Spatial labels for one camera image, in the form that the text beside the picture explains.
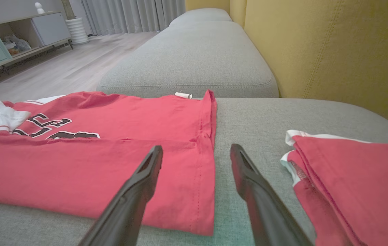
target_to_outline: plastic bag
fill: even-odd
[[[6,42],[3,42],[5,48],[7,49],[7,51],[10,53],[10,55],[15,55],[15,54],[18,54],[19,53],[19,49],[16,47],[16,43],[15,42],[12,42],[12,41],[6,41]]]
[[[4,46],[6,49],[11,49],[11,48],[14,48],[16,46],[16,43],[15,42],[12,42],[12,41],[8,41],[8,42],[3,42]]]
[[[16,44],[15,48],[18,48],[20,51],[24,50],[30,50],[30,44],[25,41],[24,39],[18,39],[15,34],[12,34],[11,36],[4,37],[6,42],[14,42]]]

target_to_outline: gray curtain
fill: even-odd
[[[82,0],[94,35],[161,31],[185,12],[185,0]]]

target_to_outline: sofa cushion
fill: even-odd
[[[195,9],[180,15],[174,19],[169,26],[184,25],[191,22],[208,22],[208,21],[222,21],[231,22],[229,14],[222,9],[217,8],[203,8]]]
[[[245,202],[236,192],[230,146],[239,143],[302,229],[314,228],[302,209],[280,158],[292,147],[285,131],[333,134],[388,143],[388,120],[349,104],[310,99],[217,98],[214,236],[141,227],[138,245],[254,245]],[[93,220],[0,204],[0,245],[76,245]]]
[[[176,92],[200,97],[278,97],[272,72],[234,22],[166,28],[119,62],[97,90],[152,98]]]

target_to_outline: wooden floor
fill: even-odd
[[[51,50],[0,71],[0,100],[26,101],[94,91],[102,76],[157,32],[92,36],[90,42]]]

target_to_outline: white vase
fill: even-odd
[[[73,45],[85,44],[89,42],[82,18],[65,21],[66,25],[68,26],[68,30],[71,33],[71,40]]]

